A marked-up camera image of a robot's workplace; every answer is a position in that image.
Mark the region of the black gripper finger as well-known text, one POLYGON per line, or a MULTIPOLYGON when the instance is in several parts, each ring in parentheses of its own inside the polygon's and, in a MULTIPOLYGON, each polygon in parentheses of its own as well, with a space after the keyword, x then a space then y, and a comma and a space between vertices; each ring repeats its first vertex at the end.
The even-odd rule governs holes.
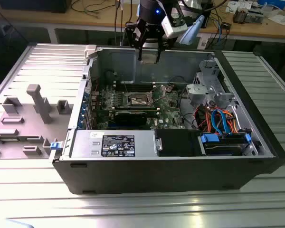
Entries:
POLYGON ((171 49, 175 42, 176 38, 167 38, 162 26, 149 24, 148 45, 150 48, 157 49, 155 62, 159 62, 161 52, 171 49))
POLYGON ((130 47, 138 50, 138 61, 142 60, 143 45, 147 40, 147 22, 137 21, 125 27, 130 47))

